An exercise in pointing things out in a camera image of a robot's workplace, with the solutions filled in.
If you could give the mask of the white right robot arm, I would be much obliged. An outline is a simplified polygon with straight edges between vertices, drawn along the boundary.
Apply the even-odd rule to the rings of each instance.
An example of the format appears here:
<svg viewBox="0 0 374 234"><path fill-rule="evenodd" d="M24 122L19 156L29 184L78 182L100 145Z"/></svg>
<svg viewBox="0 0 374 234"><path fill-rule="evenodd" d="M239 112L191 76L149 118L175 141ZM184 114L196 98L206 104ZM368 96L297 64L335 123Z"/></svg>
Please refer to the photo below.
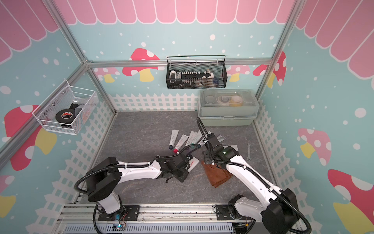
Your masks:
<svg viewBox="0 0 374 234"><path fill-rule="evenodd" d="M255 205L245 197L234 200L234 211L262 222L271 234L310 234L312 227L298 208L295 193L281 189L255 171L234 148L224 147L211 133L205 146L212 163L237 177L257 197Z"/></svg>

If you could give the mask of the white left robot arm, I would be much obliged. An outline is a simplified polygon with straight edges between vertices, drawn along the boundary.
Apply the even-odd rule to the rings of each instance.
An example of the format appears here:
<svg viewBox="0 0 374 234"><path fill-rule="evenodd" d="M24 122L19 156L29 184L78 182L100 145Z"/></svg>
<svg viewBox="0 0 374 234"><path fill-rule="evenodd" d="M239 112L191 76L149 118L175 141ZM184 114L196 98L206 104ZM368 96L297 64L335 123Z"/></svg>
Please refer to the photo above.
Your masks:
<svg viewBox="0 0 374 234"><path fill-rule="evenodd" d="M101 213L116 215L125 212L121 198L115 193L118 184L138 179L176 178L184 182L189 175L194 157L182 153L173 156L157 156L153 161L127 163L109 157L86 173L74 185L74 189L87 195L89 202L100 206Z"/></svg>

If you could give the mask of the white pink cap toothpaste tube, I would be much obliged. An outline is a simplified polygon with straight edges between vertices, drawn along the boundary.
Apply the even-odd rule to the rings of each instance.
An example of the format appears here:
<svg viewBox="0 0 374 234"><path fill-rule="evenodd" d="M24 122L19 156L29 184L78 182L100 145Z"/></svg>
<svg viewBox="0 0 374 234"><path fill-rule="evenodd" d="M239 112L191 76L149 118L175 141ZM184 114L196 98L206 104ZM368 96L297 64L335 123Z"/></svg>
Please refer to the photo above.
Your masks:
<svg viewBox="0 0 374 234"><path fill-rule="evenodd" d="M189 136L182 135L181 138L179 139L179 141L177 142L177 144L175 145L173 152L174 153L179 152L179 150L181 149L183 144L188 140L188 138L189 138Z"/></svg>

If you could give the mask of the brown cloth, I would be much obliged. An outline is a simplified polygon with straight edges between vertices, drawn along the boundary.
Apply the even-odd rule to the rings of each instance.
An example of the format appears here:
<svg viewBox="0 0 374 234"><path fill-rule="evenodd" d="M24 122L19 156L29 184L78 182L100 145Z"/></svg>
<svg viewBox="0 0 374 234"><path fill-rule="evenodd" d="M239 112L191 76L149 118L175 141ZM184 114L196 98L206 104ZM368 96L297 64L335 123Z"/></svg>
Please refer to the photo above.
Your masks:
<svg viewBox="0 0 374 234"><path fill-rule="evenodd" d="M217 165L205 164L205 162L203 161L202 166L210 184L214 188L217 188L220 185L224 184L232 177L232 174L230 172Z"/></svg>

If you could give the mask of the white dark cap toothpaste tube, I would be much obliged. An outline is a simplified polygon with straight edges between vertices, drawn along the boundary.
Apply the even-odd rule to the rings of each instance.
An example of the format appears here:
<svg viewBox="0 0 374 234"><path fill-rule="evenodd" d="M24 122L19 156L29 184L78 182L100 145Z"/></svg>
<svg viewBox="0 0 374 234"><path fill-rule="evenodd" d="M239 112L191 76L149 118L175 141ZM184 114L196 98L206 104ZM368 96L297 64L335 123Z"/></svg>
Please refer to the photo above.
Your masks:
<svg viewBox="0 0 374 234"><path fill-rule="evenodd" d="M169 141L169 146L168 146L168 148L169 148L170 150L173 150L173 149L174 149L174 146L175 146L175 142L176 142L176 139L177 139L178 133L179 133L178 130L172 130L171 137L170 137L170 141Z"/></svg>

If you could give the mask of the white green cap toothpaste tube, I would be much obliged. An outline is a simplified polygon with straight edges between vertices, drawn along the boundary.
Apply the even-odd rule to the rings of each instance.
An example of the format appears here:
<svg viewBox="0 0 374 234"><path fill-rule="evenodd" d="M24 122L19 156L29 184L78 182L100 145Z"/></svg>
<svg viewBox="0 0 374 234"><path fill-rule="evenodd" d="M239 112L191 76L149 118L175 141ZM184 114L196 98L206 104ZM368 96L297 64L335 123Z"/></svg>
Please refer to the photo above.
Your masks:
<svg viewBox="0 0 374 234"><path fill-rule="evenodd" d="M198 131L195 137L192 139L191 144L198 145L202 138L203 134L201 133L201 131Z"/></svg>

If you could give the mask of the silver purple Protetix toothpaste tube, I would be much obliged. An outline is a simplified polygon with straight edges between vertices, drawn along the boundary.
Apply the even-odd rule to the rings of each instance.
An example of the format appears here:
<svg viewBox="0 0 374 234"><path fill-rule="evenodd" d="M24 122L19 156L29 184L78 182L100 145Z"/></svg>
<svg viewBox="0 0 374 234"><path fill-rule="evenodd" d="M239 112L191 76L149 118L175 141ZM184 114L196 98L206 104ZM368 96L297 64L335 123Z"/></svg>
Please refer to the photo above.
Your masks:
<svg viewBox="0 0 374 234"><path fill-rule="evenodd" d="M222 136L222 135L218 135L217 136L217 140L219 141L219 142L222 142L222 141L224 141L226 138L224 137L224 136Z"/></svg>

